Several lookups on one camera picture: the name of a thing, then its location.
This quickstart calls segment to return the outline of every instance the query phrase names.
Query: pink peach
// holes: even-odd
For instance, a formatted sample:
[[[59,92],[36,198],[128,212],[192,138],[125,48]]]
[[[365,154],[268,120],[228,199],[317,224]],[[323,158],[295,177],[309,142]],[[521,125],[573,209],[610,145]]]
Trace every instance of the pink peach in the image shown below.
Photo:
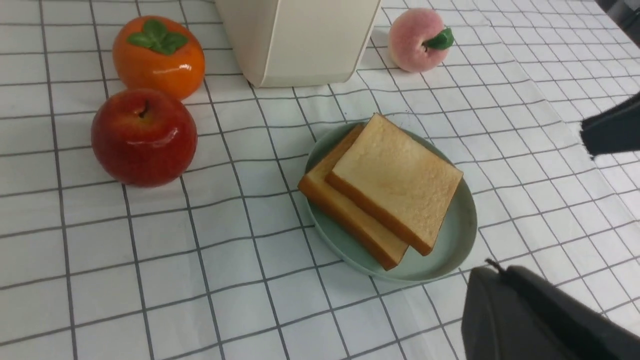
[[[452,43],[451,29],[444,28],[442,18],[432,9],[409,9],[389,30],[389,55],[408,72],[424,72],[438,66]]]

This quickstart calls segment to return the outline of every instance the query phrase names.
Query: bread slice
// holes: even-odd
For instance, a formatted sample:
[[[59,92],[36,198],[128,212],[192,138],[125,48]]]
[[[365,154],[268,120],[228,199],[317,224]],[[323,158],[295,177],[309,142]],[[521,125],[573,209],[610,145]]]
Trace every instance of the bread slice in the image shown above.
[[[375,114],[326,181],[424,256],[462,175]]]
[[[298,189],[310,202],[354,236],[385,270],[390,270],[400,263],[409,245],[324,181],[363,128],[361,124],[354,127],[324,159],[302,177]]]

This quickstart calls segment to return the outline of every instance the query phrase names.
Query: red apple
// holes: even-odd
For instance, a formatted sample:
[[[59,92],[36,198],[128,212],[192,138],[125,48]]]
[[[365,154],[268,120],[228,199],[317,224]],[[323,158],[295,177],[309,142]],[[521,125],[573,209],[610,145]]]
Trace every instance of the red apple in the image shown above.
[[[91,127],[93,153],[124,184],[154,187],[187,169],[196,151],[196,125],[184,105],[158,90],[130,89],[111,96]]]

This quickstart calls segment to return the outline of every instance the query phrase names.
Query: orange persimmon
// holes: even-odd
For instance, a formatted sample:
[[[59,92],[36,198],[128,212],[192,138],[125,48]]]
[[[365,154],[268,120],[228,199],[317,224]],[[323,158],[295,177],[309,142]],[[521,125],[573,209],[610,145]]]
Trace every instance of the orange persimmon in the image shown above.
[[[113,64],[127,88],[153,88],[183,100],[204,80],[202,46],[179,23],[160,16],[129,21],[113,42]]]

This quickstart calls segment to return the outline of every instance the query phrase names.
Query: light green plate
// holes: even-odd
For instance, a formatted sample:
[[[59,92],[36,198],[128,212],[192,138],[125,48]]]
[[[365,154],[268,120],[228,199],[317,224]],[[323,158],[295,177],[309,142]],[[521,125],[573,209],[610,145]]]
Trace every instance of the light green plate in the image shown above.
[[[309,154],[305,173],[319,163],[356,124],[340,126],[322,137]],[[407,130],[404,131],[431,152],[451,163],[433,144]],[[400,264],[389,271],[385,271],[338,223],[308,200],[307,205],[316,223],[316,230],[329,248],[357,270],[390,281],[424,282],[444,276],[462,264],[476,239],[476,206],[464,178],[449,206],[433,251],[427,256],[422,256],[409,247]]]

